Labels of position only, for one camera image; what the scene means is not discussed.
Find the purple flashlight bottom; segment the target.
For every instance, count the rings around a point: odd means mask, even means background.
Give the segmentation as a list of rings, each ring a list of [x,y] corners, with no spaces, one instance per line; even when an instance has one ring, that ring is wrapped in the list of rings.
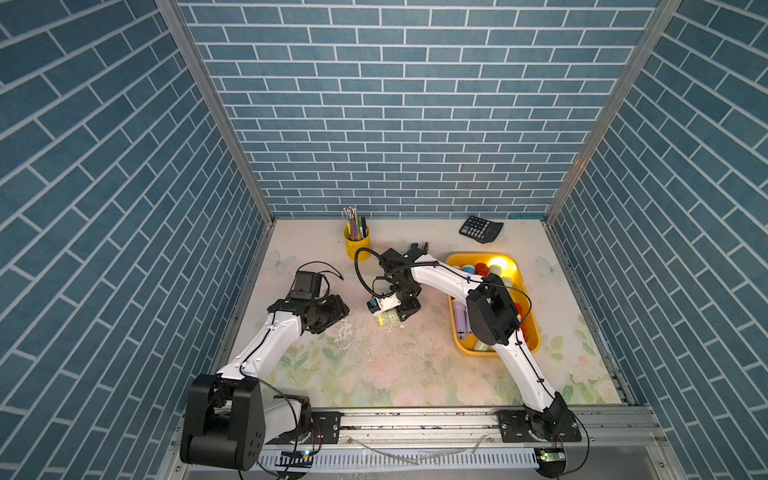
[[[456,337],[458,340],[464,340],[471,333],[466,306],[458,300],[453,300],[452,312]]]

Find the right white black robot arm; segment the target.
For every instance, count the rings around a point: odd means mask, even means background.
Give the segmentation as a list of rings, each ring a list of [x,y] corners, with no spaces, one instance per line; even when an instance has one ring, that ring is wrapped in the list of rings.
[[[363,253],[378,260],[382,274],[375,280],[387,283],[387,292],[376,292],[364,280],[359,267]],[[583,425],[562,394],[546,380],[524,341],[525,316],[501,277],[464,272],[430,255],[426,244],[417,243],[404,254],[393,249],[379,254],[361,247],[353,262],[358,280],[371,294],[367,307],[379,325],[403,322],[415,315],[421,309],[418,297],[424,286],[450,296],[465,307],[472,333],[493,348],[515,381],[531,436],[552,443],[582,439]]]

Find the green flashlight slanted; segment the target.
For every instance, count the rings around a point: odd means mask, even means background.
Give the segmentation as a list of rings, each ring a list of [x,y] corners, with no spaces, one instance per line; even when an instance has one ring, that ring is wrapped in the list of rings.
[[[377,317],[376,317],[377,324],[380,327],[392,325],[392,324],[398,324],[401,322],[400,315],[395,309],[390,309],[386,311],[382,311]]]

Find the yellow plastic storage tray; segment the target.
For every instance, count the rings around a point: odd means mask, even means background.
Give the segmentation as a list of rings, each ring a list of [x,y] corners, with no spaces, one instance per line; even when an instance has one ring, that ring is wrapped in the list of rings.
[[[489,261],[495,257],[505,258],[509,262],[508,276],[500,277],[500,278],[502,280],[508,280],[513,286],[512,289],[508,290],[508,292],[510,293],[510,296],[513,302],[519,303],[523,308],[524,325],[525,325],[525,330],[528,337],[527,346],[532,353],[536,353],[541,346],[541,335],[540,335],[538,324],[536,322],[535,314],[531,310],[531,302],[526,298],[527,291],[526,291],[525,283],[517,263],[508,255],[501,254],[501,253],[492,253],[492,252],[454,253],[449,255],[445,260],[445,262],[452,267],[461,269],[461,267],[464,265],[472,265],[475,267],[475,265],[479,262],[482,262],[488,265]],[[452,312],[453,300],[456,300],[456,299],[454,299],[453,297],[449,298],[450,318],[452,323],[453,339],[458,350],[462,354],[471,356],[471,357],[497,358],[498,355],[491,347],[490,347],[490,350],[486,352],[473,350],[473,346],[478,340],[478,338],[472,332],[464,340],[457,339],[455,326],[454,326],[453,312]]]

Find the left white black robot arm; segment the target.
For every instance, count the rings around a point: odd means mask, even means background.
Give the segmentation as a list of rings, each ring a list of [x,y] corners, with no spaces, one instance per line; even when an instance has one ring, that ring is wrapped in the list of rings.
[[[317,434],[311,402],[285,394],[268,379],[287,350],[305,333],[319,335],[346,318],[349,308],[332,293],[341,272],[324,261],[297,269],[287,295],[266,309],[263,327],[233,360],[201,374],[188,389],[180,459],[243,472],[257,464],[276,438],[299,443]]]

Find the red flashlight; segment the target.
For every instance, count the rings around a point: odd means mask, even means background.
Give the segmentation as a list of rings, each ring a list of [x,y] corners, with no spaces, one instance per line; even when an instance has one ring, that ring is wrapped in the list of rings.
[[[515,302],[515,307],[516,307],[516,309],[517,309],[517,312],[518,312],[518,317],[519,317],[519,318],[518,318],[518,320],[519,320],[519,324],[520,324],[520,328],[519,328],[519,330],[520,330],[520,333],[521,333],[521,334],[522,334],[522,336],[523,336],[523,342],[527,344],[527,342],[528,342],[528,337],[527,337],[527,333],[526,333],[526,330],[525,330],[525,325],[524,325],[524,318],[523,318],[523,317],[524,317],[524,315],[523,315],[523,313],[524,313],[524,312],[523,312],[523,308],[522,308],[522,306],[521,306],[519,303],[517,303],[517,302]]]
[[[475,273],[477,275],[480,275],[482,277],[485,277],[489,274],[489,266],[485,263],[479,262],[475,265]]]

